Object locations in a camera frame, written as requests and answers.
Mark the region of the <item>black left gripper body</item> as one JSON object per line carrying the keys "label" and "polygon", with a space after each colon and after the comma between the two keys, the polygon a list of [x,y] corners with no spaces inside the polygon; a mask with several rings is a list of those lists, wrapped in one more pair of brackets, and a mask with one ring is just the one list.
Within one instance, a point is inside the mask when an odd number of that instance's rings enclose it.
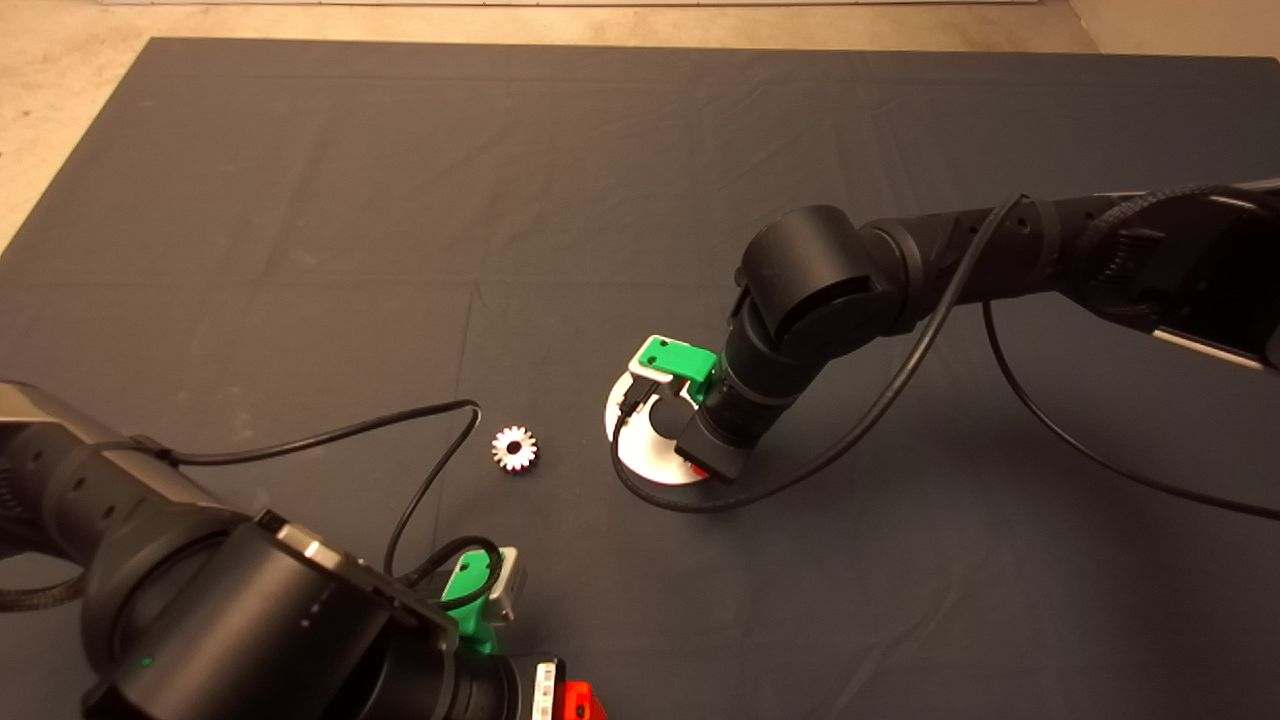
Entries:
{"label": "black left gripper body", "polygon": [[561,719],[563,659],[475,655],[465,660],[467,719]]}

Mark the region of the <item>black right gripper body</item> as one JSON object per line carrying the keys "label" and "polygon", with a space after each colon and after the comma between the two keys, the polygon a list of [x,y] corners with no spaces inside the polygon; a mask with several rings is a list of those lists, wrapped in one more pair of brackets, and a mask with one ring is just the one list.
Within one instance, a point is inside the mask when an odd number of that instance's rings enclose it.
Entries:
{"label": "black right gripper body", "polygon": [[675,452],[724,484],[736,484],[753,454],[753,419],[737,405],[695,407],[677,433]]}

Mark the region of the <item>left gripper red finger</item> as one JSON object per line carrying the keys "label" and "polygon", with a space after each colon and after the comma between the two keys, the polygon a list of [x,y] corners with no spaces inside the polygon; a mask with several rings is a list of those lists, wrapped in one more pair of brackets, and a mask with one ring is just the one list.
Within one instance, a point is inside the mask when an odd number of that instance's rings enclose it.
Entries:
{"label": "left gripper red finger", "polygon": [[600,697],[589,682],[564,682],[561,685],[558,719],[563,720],[607,720],[608,715]]}

